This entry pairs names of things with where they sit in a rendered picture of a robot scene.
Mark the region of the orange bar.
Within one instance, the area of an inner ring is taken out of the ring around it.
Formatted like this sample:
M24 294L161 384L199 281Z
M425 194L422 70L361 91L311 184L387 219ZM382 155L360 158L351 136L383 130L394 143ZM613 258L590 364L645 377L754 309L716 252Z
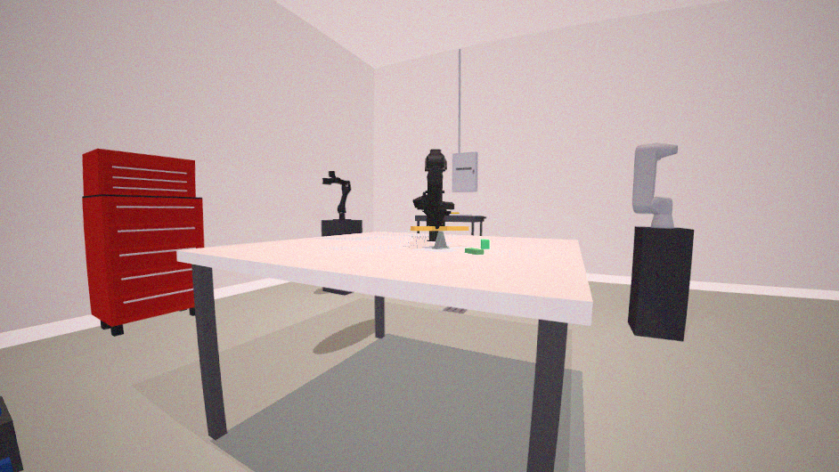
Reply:
M411 226L411 231L468 231L469 226Z

